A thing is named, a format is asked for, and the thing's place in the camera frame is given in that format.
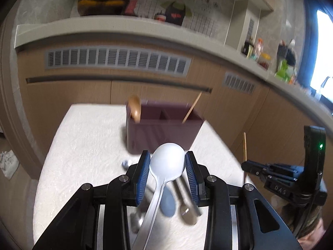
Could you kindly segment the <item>black skeleton-handle spoon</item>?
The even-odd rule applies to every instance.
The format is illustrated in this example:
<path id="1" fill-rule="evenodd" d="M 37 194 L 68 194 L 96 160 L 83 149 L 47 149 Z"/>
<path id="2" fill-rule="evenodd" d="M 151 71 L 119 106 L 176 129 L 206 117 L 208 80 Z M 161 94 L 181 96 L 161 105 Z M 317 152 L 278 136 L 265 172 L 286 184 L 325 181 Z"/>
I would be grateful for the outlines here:
<path id="1" fill-rule="evenodd" d="M 147 186 L 144 192 L 144 197 L 140 204 L 136 207 L 135 212 L 130 214 L 130 228 L 132 233 L 137 234 L 142 226 L 146 212 L 150 205 L 152 196 L 154 194 L 153 189 Z"/>

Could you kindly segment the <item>black shovel spoon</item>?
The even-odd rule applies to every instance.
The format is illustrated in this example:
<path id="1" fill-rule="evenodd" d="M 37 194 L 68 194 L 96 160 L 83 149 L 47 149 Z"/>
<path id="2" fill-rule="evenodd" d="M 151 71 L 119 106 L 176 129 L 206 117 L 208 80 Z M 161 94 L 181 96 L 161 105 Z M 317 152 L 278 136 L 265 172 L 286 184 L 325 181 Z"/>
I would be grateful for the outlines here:
<path id="1" fill-rule="evenodd" d="M 202 215 L 201 210 L 195 204 L 189 186 L 185 177 L 181 175 L 178 179 L 173 181 L 175 193 L 180 202 L 179 215 L 183 222 L 189 226 L 197 224 L 199 217 Z"/>

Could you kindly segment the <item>wooden chopstick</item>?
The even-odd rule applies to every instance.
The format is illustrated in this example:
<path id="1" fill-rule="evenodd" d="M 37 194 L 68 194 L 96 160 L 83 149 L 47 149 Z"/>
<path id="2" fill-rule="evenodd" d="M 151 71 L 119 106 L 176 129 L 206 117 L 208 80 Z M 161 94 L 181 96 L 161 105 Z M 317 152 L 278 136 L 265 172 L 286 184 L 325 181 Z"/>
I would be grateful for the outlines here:
<path id="1" fill-rule="evenodd" d="M 243 132 L 243 162 L 247 161 L 247 136 L 246 132 Z"/>
<path id="2" fill-rule="evenodd" d="M 184 123 L 187 121 L 189 115 L 191 114 L 191 112 L 193 111 L 194 107 L 195 107 L 196 104 L 198 103 L 198 101 L 199 101 L 201 95 L 202 95 L 202 92 L 200 92 L 199 95 L 197 96 L 197 98 L 194 100 L 194 102 L 193 102 L 193 104 L 191 105 L 189 111 L 187 112 L 187 114 L 185 115 L 184 119 L 182 120 L 182 124 L 184 124 Z"/>

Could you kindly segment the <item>blue plastic spoon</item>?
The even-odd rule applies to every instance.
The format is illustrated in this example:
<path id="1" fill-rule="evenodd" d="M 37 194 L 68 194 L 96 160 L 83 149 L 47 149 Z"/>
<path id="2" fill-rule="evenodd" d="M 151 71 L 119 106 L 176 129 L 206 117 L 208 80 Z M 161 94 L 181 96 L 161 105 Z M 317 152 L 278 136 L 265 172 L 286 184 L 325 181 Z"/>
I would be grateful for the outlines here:
<path id="1" fill-rule="evenodd" d="M 160 210 L 162 214 L 168 218 L 173 217 L 175 214 L 175 199 L 168 187 L 164 187 L 162 199 L 160 202 Z"/>

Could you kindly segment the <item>white plastic spoon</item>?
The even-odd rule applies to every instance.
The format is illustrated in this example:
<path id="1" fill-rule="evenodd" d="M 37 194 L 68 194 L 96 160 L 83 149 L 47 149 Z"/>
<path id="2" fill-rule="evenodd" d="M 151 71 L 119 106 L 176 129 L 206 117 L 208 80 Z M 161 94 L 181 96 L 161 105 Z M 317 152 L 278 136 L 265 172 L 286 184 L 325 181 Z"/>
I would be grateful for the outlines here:
<path id="1" fill-rule="evenodd" d="M 146 212 L 143 223 L 132 249 L 145 249 L 154 226 L 164 187 L 168 182 L 179 178 L 185 168 L 185 151 L 175 143 L 165 143 L 153 153 L 150 172 L 155 179 L 156 188 Z"/>

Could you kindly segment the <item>white lace tablecloth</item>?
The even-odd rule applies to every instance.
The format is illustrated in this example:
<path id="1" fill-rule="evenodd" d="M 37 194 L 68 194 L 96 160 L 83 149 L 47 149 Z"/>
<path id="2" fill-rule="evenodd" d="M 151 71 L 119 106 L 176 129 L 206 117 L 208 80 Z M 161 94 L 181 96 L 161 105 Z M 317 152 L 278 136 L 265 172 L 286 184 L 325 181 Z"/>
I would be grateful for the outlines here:
<path id="1" fill-rule="evenodd" d="M 126 149 L 126 108 L 121 105 L 74 104 L 64 116 L 46 156 L 33 212 L 36 243 L 50 222 L 84 183 L 109 184 L 124 174 L 123 161 L 135 164 L 139 155 Z M 227 184 L 242 186 L 238 160 L 205 121 L 190 151 L 198 164 Z M 159 211 L 146 249 L 204 249 L 208 208 L 195 226 L 183 223 L 178 212 L 167 218 Z"/>

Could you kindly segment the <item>maroon utensil holder box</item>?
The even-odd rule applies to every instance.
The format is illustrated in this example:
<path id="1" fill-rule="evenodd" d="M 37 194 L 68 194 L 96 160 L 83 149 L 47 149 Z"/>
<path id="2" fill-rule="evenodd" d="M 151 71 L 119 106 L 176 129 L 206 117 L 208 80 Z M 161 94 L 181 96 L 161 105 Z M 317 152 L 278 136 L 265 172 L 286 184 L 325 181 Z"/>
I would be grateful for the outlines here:
<path id="1" fill-rule="evenodd" d="M 136 123 L 130 107 L 126 106 L 126 146 L 129 153 L 141 154 L 147 150 L 153 153 L 164 143 L 176 143 L 188 151 L 204 119 L 192 110 L 183 123 L 190 107 L 184 104 L 146 102 L 142 104 L 140 122 Z"/>

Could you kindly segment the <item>wooden spoon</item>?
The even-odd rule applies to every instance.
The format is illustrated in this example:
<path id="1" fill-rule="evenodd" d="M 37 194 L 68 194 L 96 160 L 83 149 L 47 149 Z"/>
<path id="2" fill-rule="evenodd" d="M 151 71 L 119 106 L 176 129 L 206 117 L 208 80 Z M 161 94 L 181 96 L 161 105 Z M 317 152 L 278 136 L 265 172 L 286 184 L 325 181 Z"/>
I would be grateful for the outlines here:
<path id="1" fill-rule="evenodd" d="M 132 95 L 128 99 L 128 106 L 130 108 L 130 115 L 135 123 L 140 123 L 140 117 L 141 117 L 141 101 L 139 96 Z"/>

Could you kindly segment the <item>wooden chopstick in holder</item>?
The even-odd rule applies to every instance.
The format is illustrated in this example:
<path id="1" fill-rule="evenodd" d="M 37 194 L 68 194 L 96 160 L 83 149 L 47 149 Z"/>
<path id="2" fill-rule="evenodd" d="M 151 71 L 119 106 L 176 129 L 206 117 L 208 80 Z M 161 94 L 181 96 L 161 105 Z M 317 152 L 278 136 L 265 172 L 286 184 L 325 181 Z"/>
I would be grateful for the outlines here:
<path id="1" fill-rule="evenodd" d="M 182 120 L 182 124 L 184 124 L 184 123 L 187 121 L 189 115 L 191 114 L 191 112 L 193 111 L 194 107 L 195 107 L 196 104 L 198 103 L 198 101 L 199 101 L 201 95 L 202 95 L 202 92 L 200 92 L 199 95 L 197 96 L 197 98 L 194 100 L 194 102 L 193 102 L 193 104 L 191 105 L 189 111 L 187 112 L 187 114 L 185 115 L 184 119 Z"/>

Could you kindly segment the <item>small grey vent grille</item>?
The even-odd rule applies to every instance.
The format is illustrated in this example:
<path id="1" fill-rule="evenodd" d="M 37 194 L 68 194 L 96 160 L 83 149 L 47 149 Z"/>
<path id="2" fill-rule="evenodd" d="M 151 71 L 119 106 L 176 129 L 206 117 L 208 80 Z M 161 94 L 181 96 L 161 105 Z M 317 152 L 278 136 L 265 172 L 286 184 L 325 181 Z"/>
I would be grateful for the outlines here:
<path id="1" fill-rule="evenodd" d="M 246 94 L 252 94 L 256 87 L 256 85 L 249 80 L 230 72 L 225 73 L 223 85 Z"/>

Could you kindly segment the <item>green items on counter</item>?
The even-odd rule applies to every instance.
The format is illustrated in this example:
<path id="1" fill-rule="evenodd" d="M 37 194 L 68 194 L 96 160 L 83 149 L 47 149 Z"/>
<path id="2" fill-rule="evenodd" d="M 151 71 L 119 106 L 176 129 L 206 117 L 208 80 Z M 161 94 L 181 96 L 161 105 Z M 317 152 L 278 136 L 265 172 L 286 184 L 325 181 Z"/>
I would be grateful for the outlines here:
<path id="1" fill-rule="evenodd" d="M 277 51 L 275 77 L 288 84 L 294 84 L 297 77 L 295 44 L 296 41 L 294 39 L 288 45 L 284 41 L 281 41 Z"/>

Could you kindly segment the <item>condiment bottles on counter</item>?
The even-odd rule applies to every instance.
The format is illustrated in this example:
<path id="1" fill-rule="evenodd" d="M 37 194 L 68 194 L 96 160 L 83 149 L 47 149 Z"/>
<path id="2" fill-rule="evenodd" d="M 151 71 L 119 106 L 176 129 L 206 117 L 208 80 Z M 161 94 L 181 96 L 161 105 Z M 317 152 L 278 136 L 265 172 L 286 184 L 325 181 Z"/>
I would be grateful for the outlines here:
<path id="1" fill-rule="evenodd" d="M 246 39 L 241 49 L 241 53 L 245 55 L 247 59 L 255 61 L 265 70 L 269 69 L 271 56 L 263 51 L 263 40 L 261 38 L 259 38 L 256 43 L 253 42 L 252 37 Z"/>

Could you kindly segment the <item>long grey vent grille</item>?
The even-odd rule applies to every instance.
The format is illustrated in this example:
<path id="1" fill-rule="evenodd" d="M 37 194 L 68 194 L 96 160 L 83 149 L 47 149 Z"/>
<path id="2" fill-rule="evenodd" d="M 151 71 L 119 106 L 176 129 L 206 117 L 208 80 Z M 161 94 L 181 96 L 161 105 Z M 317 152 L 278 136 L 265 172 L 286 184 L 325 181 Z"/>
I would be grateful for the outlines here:
<path id="1" fill-rule="evenodd" d="M 186 77 L 192 62 L 190 57 L 169 52 L 115 45 L 47 50 L 44 59 L 46 69 L 99 67 L 156 72 L 176 77 Z"/>

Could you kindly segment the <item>cartoon wall poster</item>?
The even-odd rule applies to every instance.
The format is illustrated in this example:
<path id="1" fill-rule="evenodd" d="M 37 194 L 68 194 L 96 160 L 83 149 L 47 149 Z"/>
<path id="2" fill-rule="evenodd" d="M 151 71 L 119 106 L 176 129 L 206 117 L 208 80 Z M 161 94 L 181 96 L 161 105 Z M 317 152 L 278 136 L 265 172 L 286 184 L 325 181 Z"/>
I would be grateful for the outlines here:
<path id="1" fill-rule="evenodd" d="M 234 0 L 130 0 L 125 14 L 157 19 L 224 41 Z"/>

